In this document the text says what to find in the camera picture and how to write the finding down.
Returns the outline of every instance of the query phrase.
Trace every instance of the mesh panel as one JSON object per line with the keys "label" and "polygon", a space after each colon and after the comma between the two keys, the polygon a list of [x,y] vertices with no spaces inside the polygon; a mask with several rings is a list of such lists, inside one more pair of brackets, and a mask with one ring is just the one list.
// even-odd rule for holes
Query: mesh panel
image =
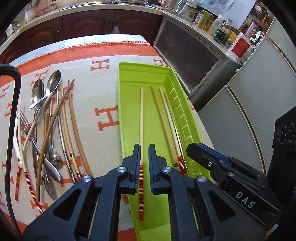
{"label": "mesh panel", "polygon": [[166,20],[158,34],[155,47],[178,73],[189,92],[193,91],[214,66],[217,57],[193,35],[171,21]]}

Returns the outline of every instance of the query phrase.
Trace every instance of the plastic bottle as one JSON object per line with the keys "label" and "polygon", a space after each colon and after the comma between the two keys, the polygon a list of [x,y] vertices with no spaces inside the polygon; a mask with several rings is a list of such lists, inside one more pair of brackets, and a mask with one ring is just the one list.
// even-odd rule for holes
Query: plastic bottle
{"label": "plastic bottle", "polygon": [[215,20],[215,22],[213,23],[213,26],[209,30],[209,35],[211,35],[212,37],[214,36],[214,33],[221,26],[221,24],[223,23],[223,20],[224,20],[223,16],[219,15],[219,17]]}
{"label": "plastic bottle", "polygon": [[216,42],[221,43],[225,39],[227,40],[227,37],[230,35],[232,28],[229,22],[232,21],[228,20],[227,22],[224,22],[214,33],[214,40]]}

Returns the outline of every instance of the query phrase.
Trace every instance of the yellow label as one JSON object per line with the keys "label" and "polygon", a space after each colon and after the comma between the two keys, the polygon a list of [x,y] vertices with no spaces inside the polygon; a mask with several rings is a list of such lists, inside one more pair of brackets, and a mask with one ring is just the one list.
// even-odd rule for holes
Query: yellow label
{"label": "yellow label", "polygon": [[227,29],[227,28],[225,28],[225,27],[220,27],[219,28],[223,33],[225,33],[226,34],[226,36],[230,33],[230,31]]}

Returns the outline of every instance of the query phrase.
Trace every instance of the lime green plastic tray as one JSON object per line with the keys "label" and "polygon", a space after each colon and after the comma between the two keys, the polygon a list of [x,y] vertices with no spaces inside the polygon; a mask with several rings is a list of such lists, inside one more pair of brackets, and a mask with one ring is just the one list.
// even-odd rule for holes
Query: lime green plastic tray
{"label": "lime green plastic tray", "polygon": [[171,68],[120,62],[118,64],[118,111],[123,157],[133,154],[134,144],[139,143],[140,91],[144,87],[144,221],[139,221],[139,196],[128,197],[138,241],[170,241],[170,218],[167,195],[153,195],[150,189],[148,146],[155,144],[156,153],[166,159],[172,167],[168,145],[160,117],[151,92],[154,87],[162,113],[169,122],[159,92],[161,87],[167,95],[177,124],[189,176],[209,172],[186,155],[190,143],[202,142],[196,121],[181,84]]}

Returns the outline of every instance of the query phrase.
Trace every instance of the fork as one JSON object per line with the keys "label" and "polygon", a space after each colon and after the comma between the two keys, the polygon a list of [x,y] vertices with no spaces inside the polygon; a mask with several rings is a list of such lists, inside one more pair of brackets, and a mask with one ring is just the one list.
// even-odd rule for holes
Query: fork
{"label": "fork", "polygon": [[[31,124],[22,111],[20,113],[20,121],[22,123],[22,127],[24,129],[24,132],[26,133],[26,135],[28,135],[29,130],[31,128]],[[38,148],[38,146],[36,145],[34,138],[32,136],[30,138],[31,138],[32,145],[34,146],[34,148],[36,149],[36,151],[40,155],[41,151]],[[48,171],[48,173],[52,177],[52,179],[59,183],[61,181],[61,175],[60,175],[59,171],[54,167],[54,165],[47,158],[44,158],[43,163],[44,163],[46,170]]]}

